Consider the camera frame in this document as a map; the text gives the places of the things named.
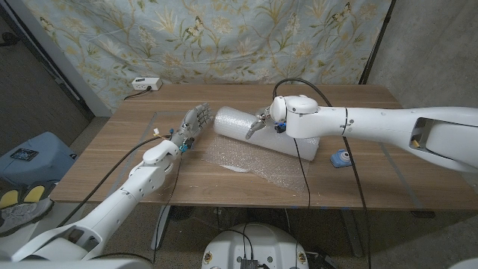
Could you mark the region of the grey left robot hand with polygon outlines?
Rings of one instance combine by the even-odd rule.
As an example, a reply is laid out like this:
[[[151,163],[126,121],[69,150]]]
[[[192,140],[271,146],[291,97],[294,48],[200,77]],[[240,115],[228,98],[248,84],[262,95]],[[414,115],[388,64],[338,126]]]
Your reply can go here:
[[[197,105],[189,110],[181,125],[172,135],[171,141],[177,146],[183,146],[187,142],[198,138],[202,130],[213,120],[211,108],[208,102]]]

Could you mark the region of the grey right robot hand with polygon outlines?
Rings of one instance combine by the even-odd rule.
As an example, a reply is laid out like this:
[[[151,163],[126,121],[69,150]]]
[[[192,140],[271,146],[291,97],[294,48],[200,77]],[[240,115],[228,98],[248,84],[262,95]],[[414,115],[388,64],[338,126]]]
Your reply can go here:
[[[270,115],[270,106],[259,108],[255,113],[255,120],[250,125],[245,138],[249,140],[255,132],[265,128],[266,126],[276,127],[277,124],[273,121]]]

